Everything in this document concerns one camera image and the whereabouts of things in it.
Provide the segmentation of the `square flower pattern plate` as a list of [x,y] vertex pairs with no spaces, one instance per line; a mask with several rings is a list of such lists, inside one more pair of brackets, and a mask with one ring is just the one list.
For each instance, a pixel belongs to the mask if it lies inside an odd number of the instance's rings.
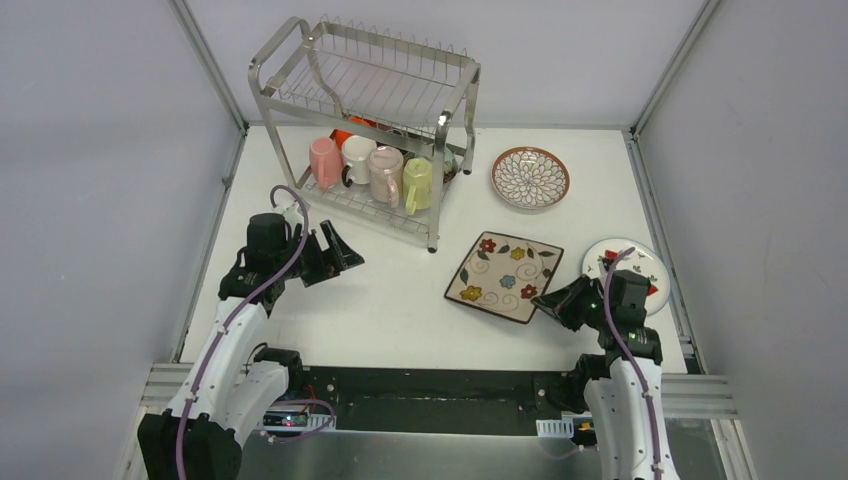
[[514,323],[528,324],[533,300],[544,294],[565,249],[484,231],[450,280],[444,298]]

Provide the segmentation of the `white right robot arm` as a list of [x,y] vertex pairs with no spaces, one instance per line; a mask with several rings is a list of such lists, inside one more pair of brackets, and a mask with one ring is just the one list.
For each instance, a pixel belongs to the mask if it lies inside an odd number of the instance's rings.
[[645,324],[652,287],[637,273],[610,270],[532,301],[565,328],[598,334],[601,353],[581,355],[543,397],[562,412],[590,413],[606,479],[679,476],[663,416],[661,341]]

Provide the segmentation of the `orange plastic bowl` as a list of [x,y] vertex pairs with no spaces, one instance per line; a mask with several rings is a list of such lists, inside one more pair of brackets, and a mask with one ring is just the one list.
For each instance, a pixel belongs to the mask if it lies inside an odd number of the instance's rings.
[[[376,123],[374,121],[367,120],[367,119],[364,119],[364,118],[358,117],[358,116],[351,116],[349,118],[349,120],[354,124],[358,124],[358,125],[362,125],[362,126],[368,126],[368,127],[375,127],[376,126]],[[336,144],[336,146],[339,150],[341,150],[343,148],[344,143],[351,136],[352,136],[351,132],[344,131],[344,130],[338,130],[338,129],[333,130],[332,133],[330,134],[330,138],[335,142],[335,144]]]

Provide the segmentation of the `translucent pink glass mug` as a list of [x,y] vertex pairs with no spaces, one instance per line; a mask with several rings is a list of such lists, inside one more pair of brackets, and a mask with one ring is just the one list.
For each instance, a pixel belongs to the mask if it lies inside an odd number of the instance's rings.
[[398,208],[404,168],[401,152],[392,146],[378,146],[369,154],[367,166],[372,197],[392,208]]

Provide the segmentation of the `pale yellow ceramic mug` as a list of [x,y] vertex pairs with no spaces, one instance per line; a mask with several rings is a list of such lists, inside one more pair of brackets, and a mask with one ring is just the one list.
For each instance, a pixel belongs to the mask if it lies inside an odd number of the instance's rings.
[[403,170],[403,200],[407,215],[432,205],[433,165],[423,157],[410,159]]

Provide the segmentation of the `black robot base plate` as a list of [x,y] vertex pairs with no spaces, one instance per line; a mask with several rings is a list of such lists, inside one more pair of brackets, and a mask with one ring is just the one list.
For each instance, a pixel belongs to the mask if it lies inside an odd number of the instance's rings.
[[345,431],[535,436],[538,420],[561,411],[547,391],[556,371],[305,367],[286,396],[304,394],[335,408]]

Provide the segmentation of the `small clear glass cup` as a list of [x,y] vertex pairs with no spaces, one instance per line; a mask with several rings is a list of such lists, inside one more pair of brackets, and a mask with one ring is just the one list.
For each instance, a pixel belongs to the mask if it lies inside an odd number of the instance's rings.
[[377,143],[369,138],[352,135],[342,144],[341,154],[344,162],[342,183],[350,188],[352,185],[367,185],[370,181],[368,160],[370,154],[377,148]]

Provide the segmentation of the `stainless steel dish rack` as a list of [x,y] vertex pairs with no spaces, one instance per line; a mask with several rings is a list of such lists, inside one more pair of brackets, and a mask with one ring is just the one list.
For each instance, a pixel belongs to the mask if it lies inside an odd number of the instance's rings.
[[[431,46],[328,17],[315,25],[292,17],[254,55],[247,78],[291,187],[313,205],[396,230],[434,253],[448,190],[441,165],[434,167],[433,206],[407,215],[403,205],[376,201],[364,186],[322,190],[307,163],[293,165],[294,153],[279,135],[279,118],[348,131],[430,160],[442,161],[448,148],[458,171],[470,174],[480,73],[478,62],[452,46]],[[351,116],[376,126],[354,124]]]

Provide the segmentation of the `pink ceramic mug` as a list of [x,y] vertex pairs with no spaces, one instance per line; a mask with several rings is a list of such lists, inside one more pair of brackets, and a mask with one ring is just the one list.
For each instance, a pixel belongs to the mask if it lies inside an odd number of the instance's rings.
[[315,139],[309,148],[312,175],[322,190],[341,182],[344,164],[335,141],[329,137]]

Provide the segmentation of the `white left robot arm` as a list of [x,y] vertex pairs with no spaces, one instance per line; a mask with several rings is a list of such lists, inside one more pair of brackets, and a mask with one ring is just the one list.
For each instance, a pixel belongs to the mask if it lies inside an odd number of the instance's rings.
[[247,438],[277,401],[305,390],[298,352],[263,346],[257,336],[285,283],[306,287],[363,264],[329,220],[322,246],[306,221],[252,216],[246,244],[224,275],[212,330],[197,362],[161,413],[146,414],[137,438],[151,479],[235,479]]

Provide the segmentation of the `mint green ceramic bowl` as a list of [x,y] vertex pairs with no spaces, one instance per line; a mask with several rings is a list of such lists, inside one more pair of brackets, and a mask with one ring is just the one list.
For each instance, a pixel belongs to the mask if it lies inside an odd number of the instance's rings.
[[459,167],[455,154],[448,148],[444,152],[443,183],[449,183],[457,174]]

